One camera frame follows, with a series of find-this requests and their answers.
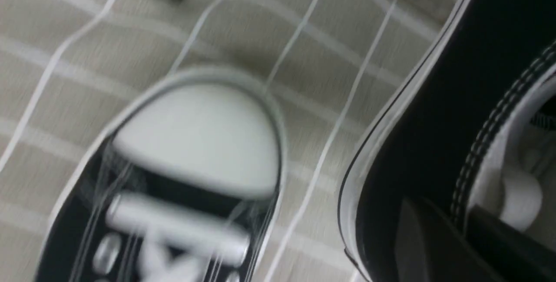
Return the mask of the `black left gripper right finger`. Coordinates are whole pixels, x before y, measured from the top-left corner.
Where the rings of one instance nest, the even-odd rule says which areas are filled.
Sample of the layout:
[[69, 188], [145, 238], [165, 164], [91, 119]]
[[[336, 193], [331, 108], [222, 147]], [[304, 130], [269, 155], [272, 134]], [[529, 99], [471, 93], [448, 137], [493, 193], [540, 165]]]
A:
[[556, 254], [481, 207], [467, 218], [467, 240], [508, 282], [554, 282]]

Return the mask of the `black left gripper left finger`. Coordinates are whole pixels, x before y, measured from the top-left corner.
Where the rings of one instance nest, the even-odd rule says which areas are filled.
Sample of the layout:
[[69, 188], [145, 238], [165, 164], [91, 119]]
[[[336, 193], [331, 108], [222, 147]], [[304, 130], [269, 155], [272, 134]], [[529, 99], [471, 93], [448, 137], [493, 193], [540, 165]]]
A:
[[403, 199], [394, 254], [400, 282], [504, 281], [424, 199]]

